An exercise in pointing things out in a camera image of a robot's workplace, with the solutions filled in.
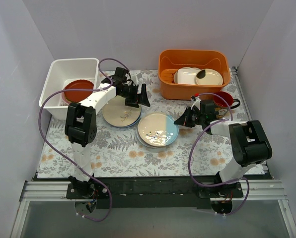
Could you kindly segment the cream plate with black mark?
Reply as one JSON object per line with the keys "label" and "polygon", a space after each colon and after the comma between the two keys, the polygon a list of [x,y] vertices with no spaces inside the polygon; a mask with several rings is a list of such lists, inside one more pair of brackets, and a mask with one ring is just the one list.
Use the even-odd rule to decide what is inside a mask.
{"label": "cream plate with black mark", "polygon": [[206,68],[196,74],[195,83],[201,86],[220,86],[223,84],[223,77],[219,72]]}

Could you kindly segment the white fluted deep plate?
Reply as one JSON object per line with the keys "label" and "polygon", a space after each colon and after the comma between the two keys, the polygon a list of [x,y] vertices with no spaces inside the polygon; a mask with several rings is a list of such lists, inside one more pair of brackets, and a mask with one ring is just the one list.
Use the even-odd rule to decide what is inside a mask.
{"label": "white fluted deep plate", "polygon": [[146,147],[148,147],[148,148],[160,148],[160,147],[158,147],[158,146],[152,146],[152,145],[149,145],[149,144],[147,144],[146,142],[144,142],[142,139],[141,139],[141,137],[140,137],[140,135],[139,135],[139,132],[138,132],[138,130],[136,129],[136,136],[137,136],[137,139],[138,139],[138,141],[142,144],[142,145],[144,145],[144,146],[146,146]]}

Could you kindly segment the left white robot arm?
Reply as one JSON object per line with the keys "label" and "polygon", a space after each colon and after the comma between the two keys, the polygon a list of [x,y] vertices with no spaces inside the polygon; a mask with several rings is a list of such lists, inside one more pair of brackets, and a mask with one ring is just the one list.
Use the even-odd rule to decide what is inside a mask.
{"label": "left white robot arm", "polygon": [[73,150],[74,175],[69,176],[73,189],[83,198],[90,198],[96,192],[89,181],[93,175],[90,161],[90,144],[97,133],[96,114],[113,98],[120,96],[125,105],[138,108],[150,107],[146,84],[135,83],[129,70],[121,67],[101,81],[95,92],[78,103],[68,106],[65,135],[68,136]]}

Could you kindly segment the cream and blue plate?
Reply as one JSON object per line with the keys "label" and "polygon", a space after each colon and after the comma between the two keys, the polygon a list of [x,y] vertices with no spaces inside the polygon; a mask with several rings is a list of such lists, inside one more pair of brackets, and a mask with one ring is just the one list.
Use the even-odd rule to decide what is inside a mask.
{"label": "cream and blue plate", "polygon": [[138,124],[139,137],[148,145],[164,147],[173,143],[179,128],[174,124],[172,116],[164,113],[151,113],[146,115]]}

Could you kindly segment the blue plate under cream plate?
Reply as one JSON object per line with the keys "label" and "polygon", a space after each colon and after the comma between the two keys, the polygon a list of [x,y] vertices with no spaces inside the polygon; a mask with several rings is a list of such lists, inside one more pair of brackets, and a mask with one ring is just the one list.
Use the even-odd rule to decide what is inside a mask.
{"label": "blue plate under cream plate", "polygon": [[139,117],[131,124],[129,125],[125,125],[125,126],[119,126],[119,128],[127,128],[127,127],[130,127],[130,126],[133,126],[135,125],[137,122],[139,122],[139,120],[141,119],[141,114],[139,115]]}

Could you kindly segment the white plastic bin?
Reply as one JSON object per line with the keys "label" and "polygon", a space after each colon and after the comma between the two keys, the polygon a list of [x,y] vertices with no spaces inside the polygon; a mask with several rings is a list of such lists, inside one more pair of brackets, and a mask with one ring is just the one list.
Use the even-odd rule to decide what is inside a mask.
{"label": "white plastic bin", "polygon": [[[63,90],[76,80],[88,80],[93,88],[99,86],[98,63],[96,58],[58,59],[51,63],[39,100],[39,106],[53,93]],[[44,106],[55,119],[65,120],[68,104],[64,103],[61,94],[52,97]]]}

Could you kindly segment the cream green floral plate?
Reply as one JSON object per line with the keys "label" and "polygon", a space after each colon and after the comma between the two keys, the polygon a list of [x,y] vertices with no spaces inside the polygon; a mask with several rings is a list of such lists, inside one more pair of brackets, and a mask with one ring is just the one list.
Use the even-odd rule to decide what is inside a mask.
{"label": "cream green floral plate", "polygon": [[141,106],[138,108],[125,105],[125,98],[116,96],[102,109],[104,119],[115,127],[128,127],[141,116]]}

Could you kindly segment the orange plastic bin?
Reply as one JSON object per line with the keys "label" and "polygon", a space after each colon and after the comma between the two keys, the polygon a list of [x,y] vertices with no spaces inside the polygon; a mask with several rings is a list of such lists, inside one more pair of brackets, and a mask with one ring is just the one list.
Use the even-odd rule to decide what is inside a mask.
{"label": "orange plastic bin", "polygon": [[[183,67],[213,69],[223,77],[219,86],[199,86],[178,84],[174,75]],[[200,93],[217,93],[230,83],[230,71],[225,55],[218,51],[167,49],[160,53],[158,62],[160,93],[168,100],[190,100],[191,96]]]}

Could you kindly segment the red and black mug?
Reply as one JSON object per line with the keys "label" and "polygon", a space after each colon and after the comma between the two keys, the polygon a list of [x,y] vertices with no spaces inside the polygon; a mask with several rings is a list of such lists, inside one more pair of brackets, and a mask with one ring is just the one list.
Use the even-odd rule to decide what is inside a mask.
{"label": "red and black mug", "polygon": [[213,96],[213,102],[215,104],[215,112],[218,119],[222,119],[230,109],[235,109],[240,106],[239,99],[234,99],[232,95],[227,92],[217,92],[216,96]]}

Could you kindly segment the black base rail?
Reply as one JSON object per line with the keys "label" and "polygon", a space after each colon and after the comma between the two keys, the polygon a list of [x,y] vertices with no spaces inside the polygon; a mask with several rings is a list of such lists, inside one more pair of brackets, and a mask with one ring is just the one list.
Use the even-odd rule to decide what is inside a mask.
{"label": "black base rail", "polygon": [[189,176],[100,178],[81,182],[69,177],[67,199],[94,200],[98,209],[194,207],[210,209],[211,199],[229,201],[244,196],[240,183],[197,186]]}

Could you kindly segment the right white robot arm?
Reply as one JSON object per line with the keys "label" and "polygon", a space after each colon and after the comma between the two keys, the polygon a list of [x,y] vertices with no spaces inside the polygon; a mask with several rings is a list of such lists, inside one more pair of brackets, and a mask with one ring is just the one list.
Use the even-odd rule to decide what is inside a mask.
{"label": "right white robot arm", "polygon": [[217,196],[225,197],[232,191],[231,184],[239,182],[252,167],[272,157],[272,148],[260,121],[237,122],[220,119],[213,101],[203,100],[198,103],[199,106],[187,107],[174,124],[189,128],[200,125],[203,131],[198,139],[207,133],[230,140],[233,158],[217,173],[217,181],[214,184],[198,182],[192,175],[191,159],[196,142],[193,143],[188,158],[188,172],[191,180],[200,187],[213,187]]}

